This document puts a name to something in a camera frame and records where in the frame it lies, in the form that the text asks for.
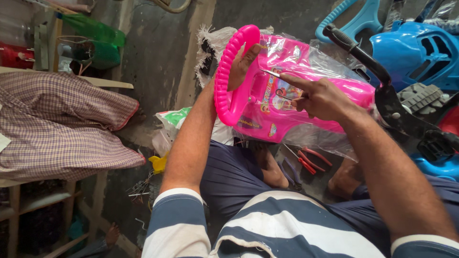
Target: forearm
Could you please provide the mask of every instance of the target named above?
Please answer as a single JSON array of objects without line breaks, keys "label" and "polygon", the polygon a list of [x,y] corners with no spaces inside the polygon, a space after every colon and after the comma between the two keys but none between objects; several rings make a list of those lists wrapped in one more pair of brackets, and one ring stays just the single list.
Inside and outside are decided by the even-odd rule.
[{"label": "forearm", "polygon": [[371,200],[392,240],[413,234],[457,240],[454,225],[431,184],[369,115],[355,112],[341,125],[359,158]]},{"label": "forearm", "polygon": [[216,117],[212,80],[199,95],[174,141],[160,193],[179,187],[199,193]]}]

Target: pink steering wheel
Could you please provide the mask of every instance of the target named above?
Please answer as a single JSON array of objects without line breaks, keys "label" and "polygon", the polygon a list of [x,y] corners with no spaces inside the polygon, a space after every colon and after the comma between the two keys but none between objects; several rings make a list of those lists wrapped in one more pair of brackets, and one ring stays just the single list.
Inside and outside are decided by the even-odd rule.
[{"label": "pink steering wheel", "polygon": [[246,46],[242,53],[243,56],[251,46],[260,43],[260,30],[257,26],[246,25],[233,35],[223,51],[215,76],[215,107],[220,120],[228,126],[237,124],[246,105],[255,101],[255,98],[250,95],[250,89],[253,77],[258,72],[258,58],[250,65],[244,82],[239,88],[231,92],[231,103],[228,107],[229,96],[227,90],[231,65],[237,52],[244,45],[244,42]]}]

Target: checkered cloth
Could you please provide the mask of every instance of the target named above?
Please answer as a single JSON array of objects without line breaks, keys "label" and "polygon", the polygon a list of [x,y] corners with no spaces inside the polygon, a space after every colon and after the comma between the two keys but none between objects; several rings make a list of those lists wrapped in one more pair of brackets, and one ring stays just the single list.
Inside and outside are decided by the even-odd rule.
[{"label": "checkered cloth", "polygon": [[145,158],[122,145],[121,129],[139,103],[68,73],[0,74],[0,179],[79,180]]}]

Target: striped t-shirt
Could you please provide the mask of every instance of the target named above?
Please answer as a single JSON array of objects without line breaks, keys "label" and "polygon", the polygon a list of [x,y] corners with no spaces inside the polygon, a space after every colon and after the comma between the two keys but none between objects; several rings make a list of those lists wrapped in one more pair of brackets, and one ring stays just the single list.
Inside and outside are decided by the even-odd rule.
[{"label": "striped t-shirt", "polygon": [[[155,200],[142,258],[383,258],[366,238],[320,203],[296,192],[252,198],[220,231],[213,248],[201,196],[175,188]],[[414,235],[392,244],[392,257],[459,257],[459,243]]]}]

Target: blue plastic toy part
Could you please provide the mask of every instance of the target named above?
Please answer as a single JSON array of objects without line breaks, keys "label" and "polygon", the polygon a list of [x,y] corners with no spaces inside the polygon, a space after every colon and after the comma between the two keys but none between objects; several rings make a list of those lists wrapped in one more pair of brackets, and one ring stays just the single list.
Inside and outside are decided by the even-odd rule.
[{"label": "blue plastic toy part", "polygon": [[[391,32],[370,38],[373,57],[386,68],[397,92],[417,82],[459,90],[459,40],[429,24],[395,22]],[[368,73],[373,86],[379,80]]]},{"label": "blue plastic toy part", "polygon": [[459,154],[446,161],[431,163],[420,154],[411,155],[411,159],[424,174],[459,182]]},{"label": "blue plastic toy part", "polygon": [[[316,37],[326,43],[332,43],[332,41],[325,37],[322,33],[327,24],[332,23],[340,14],[342,14],[347,8],[349,8],[357,0],[344,0],[339,6],[337,6],[317,27]],[[379,33],[383,26],[378,21],[378,8],[379,0],[367,0],[358,12],[358,14],[340,30],[346,33],[352,40],[355,41],[357,33],[361,32],[364,28],[370,28],[374,33]]]}]

